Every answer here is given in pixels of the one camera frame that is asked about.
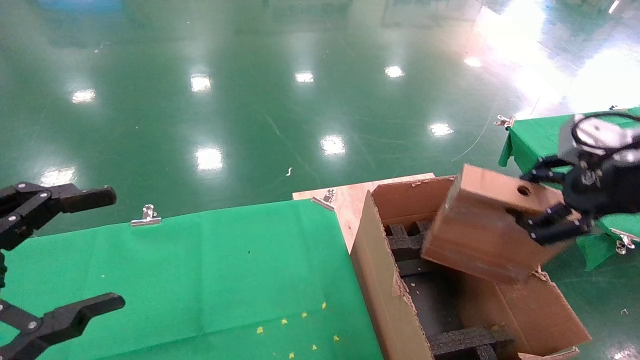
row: green cloth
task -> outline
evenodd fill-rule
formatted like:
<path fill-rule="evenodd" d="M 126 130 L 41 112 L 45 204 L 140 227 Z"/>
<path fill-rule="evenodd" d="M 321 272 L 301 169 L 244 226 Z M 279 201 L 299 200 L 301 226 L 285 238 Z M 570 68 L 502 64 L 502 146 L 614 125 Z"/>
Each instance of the green cloth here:
<path fill-rule="evenodd" d="M 38 316 L 127 302 L 43 360 L 382 359 L 335 213 L 310 200 L 33 238 L 7 266 L 3 298 Z"/>
<path fill-rule="evenodd" d="M 629 109 L 629 113 L 640 115 L 640 108 Z M 545 117 L 540 119 L 519 120 L 509 129 L 507 140 L 502 148 L 498 164 L 507 165 L 513 157 L 518 168 L 523 172 L 532 169 L 538 158 L 557 153 L 557 141 L 560 127 L 573 115 Z M 621 117 L 606 119 L 622 127 L 637 126 L 637 122 Z M 587 261 L 587 270 L 597 265 L 615 253 L 616 238 L 611 229 L 618 229 L 630 234 L 640 235 L 640 215 L 609 215 L 603 217 L 598 226 L 608 235 L 581 236 L 578 246 Z"/>

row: cardboard box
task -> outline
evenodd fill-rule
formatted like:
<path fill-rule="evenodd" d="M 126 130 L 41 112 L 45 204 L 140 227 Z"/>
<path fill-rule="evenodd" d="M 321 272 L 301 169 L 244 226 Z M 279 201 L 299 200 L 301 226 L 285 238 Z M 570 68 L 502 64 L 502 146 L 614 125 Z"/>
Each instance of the cardboard box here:
<path fill-rule="evenodd" d="M 562 201 L 556 189 L 465 165 L 431 226 L 422 257 L 494 282 L 523 281 L 574 241 L 541 246 L 512 214 L 533 217 Z M 422 208 L 415 211 L 433 209 L 429 203 L 417 205 Z"/>
<path fill-rule="evenodd" d="M 429 302 L 417 308 L 415 304 L 419 300 L 431 295 L 435 296 L 433 304 L 451 306 L 464 328 L 504 324 L 514 339 L 514 346 L 512 352 L 501 354 L 499 359 L 573 357 L 578 352 L 574 346 L 591 338 L 562 293 L 543 272 L 531 274 L 520 284 L 498 285 L 447 269 L 447 278 L 442 284 L 451 286 L 451 297 L 441 296 L 445 295 L 443 291 L 418 293 L 413 283 L 407 286 L 387 240 L 385 226 L 404 224 L 409 228 L 418 220 L 432 220 L 453 182 L 453 177 L 439 177 L 384 184 L 372 193 L 367 192 L 365 197 L 351 258 L 385 358 L 434 359 L 428 336 L 451 324 L 438 323 L 437 316 L 424 316 L 425 309 L 433 307 Z M 436 275 L 427 272 L 416 276 L 430 279 Z"/>

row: cardboard box flap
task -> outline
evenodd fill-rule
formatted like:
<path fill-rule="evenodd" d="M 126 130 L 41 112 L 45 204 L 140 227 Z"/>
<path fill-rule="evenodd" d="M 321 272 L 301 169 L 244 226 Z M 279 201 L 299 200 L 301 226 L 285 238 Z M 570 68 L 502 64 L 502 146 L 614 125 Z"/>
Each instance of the cardboard box flap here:
<path fill-rule="evenodd" d="M 498 285 L 498 288 L 527 340 L 531 349 L 528 354 L 553 354 L 591 340 L 546 273 L 531 275 L 514 286 Z"/>
<path fill-rule="evenodd" d="M 372 197 L 380 218 L 387 220 L 422 214 L 437 213 L 447 197 L 454 177 L 435 177 L 408 183 L 379 185 L 373 190 Z"/>
<path fill-rule="evenodd" d="M 383 352 L 391 359 L 432 359 L 406 286 L 367 192 L 351 258 Z"/>
<path fill-rule="evenodd" d="M 504 323 L 516 341 L 517 352 L 548 356 L 591 339 L 544 273 L 531 275 L 517 285 L 495 284 L 463 274 L 461 283 L 458 313 L 464 326 Z"/>
<path fill-rule="evenodd" d="M 577 347 L 572 347 L 571 349 L 563 352 L 559 352 L 557 354 L 549 355 L 549 356 L 536 356 L 531 354 L 523 354 L 518 353 L 518 357 L 520 360 L 569 360 L 573 357 L 578 356 L 580 350 Z"/>
<path fill-rule="evenodd" d="M 563 201 L 558 190 L 468 164 L 463 167 L 461 177 L 462 190 L 491 198 L 513 209 L 542 212 Z"/>

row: green floor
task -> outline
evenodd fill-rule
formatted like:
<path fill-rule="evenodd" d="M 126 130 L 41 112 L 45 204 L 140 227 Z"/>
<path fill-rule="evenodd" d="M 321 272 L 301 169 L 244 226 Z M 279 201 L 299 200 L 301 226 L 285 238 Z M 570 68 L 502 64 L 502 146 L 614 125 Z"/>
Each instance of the green floor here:
<path fill-rule="evenodd" d="M 172 217 L 463 163 L 516 175 L 497 115 L 640 102 L 640 3 L 612 3 L 0 1 L 0 186 L 116 189 L 52 234 L 149 202 Z M 549 267 L 595 338 L 581 359 L 637 358 L 640 256 L 581 261 Z"/>

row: clip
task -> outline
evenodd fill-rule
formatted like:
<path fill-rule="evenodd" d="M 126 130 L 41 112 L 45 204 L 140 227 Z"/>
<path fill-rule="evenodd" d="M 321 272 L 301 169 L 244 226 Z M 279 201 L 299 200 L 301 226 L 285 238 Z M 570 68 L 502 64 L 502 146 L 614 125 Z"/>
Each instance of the clip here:
<path fill-rule="evenodd" d="M 620 236 L 621 240 L 616 240 L 616 251 L 620 255 L 625 255 L 627 253 L 627 249 L 635 249 L 636 245 L 634 244 L 634 241 L 640 241 L 636 235 L 625 233 L 618 229 L 611 229 L 611 232 Z"/>
<path fill-rule="evenodd" d="M 333 205 L 334 200 L 335 189 L 328 189 L 322 199 L 317 196 L 311 198 L 311 201 L 315 202 L 316 204 L 320 204 L 323 208 L 331 211 L 335 211 L 335 205 Z"/>
<path fill-rule="evenodd" d="M 143 225 L 154 225 L 160 224 L 162 218 L 157 218 L 157 213 L 154 211 L 154 206 L 151 204 L 147 204 L 142 208 L 142 219 L 140 220 L 131 220 L 131 226 L 143 226 Z"/>

